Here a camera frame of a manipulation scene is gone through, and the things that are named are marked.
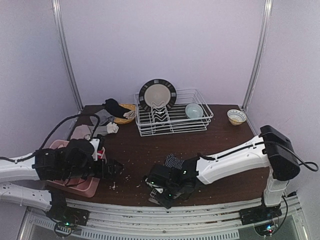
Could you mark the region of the striped navy underwear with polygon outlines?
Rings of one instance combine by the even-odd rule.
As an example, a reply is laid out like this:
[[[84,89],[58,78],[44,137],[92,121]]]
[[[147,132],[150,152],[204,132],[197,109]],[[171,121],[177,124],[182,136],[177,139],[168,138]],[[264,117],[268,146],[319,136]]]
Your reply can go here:
[[[168,168],[175,168],[178,170],[182,169],[184,160],[181,158],[176,157],[174,154],[168,154],[164,161],[164,166]]]

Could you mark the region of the red white-trimmed underwear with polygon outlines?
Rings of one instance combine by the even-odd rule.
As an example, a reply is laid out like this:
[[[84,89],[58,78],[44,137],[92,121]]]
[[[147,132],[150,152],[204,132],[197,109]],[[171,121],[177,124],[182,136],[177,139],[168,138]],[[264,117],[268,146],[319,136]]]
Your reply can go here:
[[[97,158],[104,159],[105,158],[105,148],[102,147],[100,150],[97,150]]]

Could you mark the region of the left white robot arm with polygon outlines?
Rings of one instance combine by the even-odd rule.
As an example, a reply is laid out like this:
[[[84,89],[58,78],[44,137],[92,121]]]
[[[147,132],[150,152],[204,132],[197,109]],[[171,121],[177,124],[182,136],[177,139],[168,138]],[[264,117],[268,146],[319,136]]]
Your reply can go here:
[[[63,193],[9,184],[22,180],[65,181],[78,178],[86,180],[89,177],[107,179],[121,171],[121,163],[98,157],[98,151],[103,147],[103,140],[98,137],[91,137],[89,140],[72,139],[66,146],[57,149],[45,147],[62,124],[78,117],[78,114],[72,115],[59,122],[34,152],[15,158],[0,158],[1,200],[37,208],[46,214],[65,214],[69,207]]]

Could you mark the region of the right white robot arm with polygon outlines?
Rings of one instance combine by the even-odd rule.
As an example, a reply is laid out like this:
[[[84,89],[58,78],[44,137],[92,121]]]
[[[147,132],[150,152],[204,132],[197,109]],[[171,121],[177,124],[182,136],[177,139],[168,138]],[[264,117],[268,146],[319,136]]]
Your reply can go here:
[[[262,203],[273,208],[281,203],[285,189],[300,173],[301,166],[312,172],[320,169],[315,162],[303,161],[288,137],[265,125],[251,140],[216,154],[199,153],[187,160],[169,154],[164,164],[155,164],[143,179],[152,189],[151,201],[170,209],[174,200],[203,186],[252,169],[269,168]]]

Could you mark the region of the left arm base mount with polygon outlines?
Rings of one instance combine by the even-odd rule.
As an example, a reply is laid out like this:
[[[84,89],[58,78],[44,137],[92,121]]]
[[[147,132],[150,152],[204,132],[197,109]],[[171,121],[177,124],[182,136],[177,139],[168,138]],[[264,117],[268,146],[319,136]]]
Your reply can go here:
[[[45,212],[46,217],[51,219],[55,224],[54,233],[60,238],[69,237],[79,226],[86,226],[90,212],[85,209],[67,207],[65,210],[56,210]]]

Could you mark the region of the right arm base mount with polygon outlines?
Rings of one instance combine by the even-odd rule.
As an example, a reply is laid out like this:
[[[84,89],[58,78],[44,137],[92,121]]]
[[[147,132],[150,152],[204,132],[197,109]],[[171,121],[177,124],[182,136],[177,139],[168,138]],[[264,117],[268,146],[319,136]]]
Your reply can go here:
[[[282,197],[285,205],[285,213],[282,221],[281,204],[267,207],[264,203],[256,207],[241,209],[239,211],[240,221],[243,226],[253,224],[254,231],[261,237],[267,238],[276,234],[285,223],[289,205],[286,198]]]

